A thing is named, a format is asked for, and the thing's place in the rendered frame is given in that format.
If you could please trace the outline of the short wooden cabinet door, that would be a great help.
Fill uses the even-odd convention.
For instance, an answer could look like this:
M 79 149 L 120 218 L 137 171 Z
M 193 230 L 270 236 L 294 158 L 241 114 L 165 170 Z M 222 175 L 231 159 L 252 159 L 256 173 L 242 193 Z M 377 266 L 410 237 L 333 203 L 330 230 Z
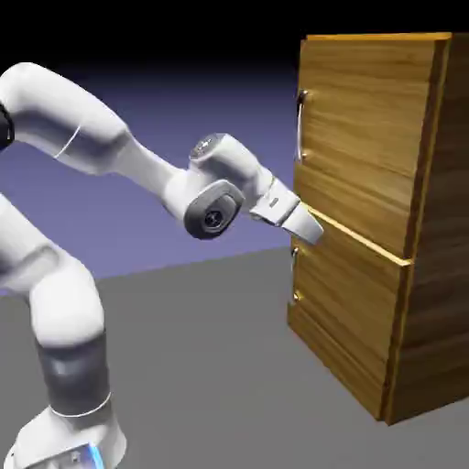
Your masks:
M 389 360 L 400 287 L 413 262 L 355 234 L 329 217 L 324 234 L 300 248 L 298 301 L 289 324 L 344 386 L 380 420 L 389 382 Z

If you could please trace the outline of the tall wooden cabinet door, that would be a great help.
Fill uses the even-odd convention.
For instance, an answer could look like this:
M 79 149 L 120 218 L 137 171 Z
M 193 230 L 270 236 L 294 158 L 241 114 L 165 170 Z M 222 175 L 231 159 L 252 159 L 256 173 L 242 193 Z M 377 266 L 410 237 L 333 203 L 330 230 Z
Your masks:
M 300 50 L 299 190 L 317 212 L 402 259 L 449 39 L 324 36 Z

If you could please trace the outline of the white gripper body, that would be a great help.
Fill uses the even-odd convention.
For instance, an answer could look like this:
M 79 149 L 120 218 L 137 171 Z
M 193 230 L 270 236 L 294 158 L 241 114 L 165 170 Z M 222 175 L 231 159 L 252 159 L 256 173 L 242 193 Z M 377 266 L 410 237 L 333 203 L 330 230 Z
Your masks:
M 281 225 L 299 240 L 315 245 L 323 235 L 323 228 L 304 203 L 299 203 Z

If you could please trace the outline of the light wood cabinet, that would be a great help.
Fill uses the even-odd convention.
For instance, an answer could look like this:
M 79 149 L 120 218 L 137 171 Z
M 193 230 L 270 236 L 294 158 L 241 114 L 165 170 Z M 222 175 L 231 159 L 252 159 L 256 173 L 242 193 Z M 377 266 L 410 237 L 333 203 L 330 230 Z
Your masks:
M 359 36 L 408 34 L 450 39 L 412 199 L 413 264 L 399 289 L 380 419 L 390 425 L 469 397 L 469 33 Z M 304 200 L 300 163 L 294 188 Z

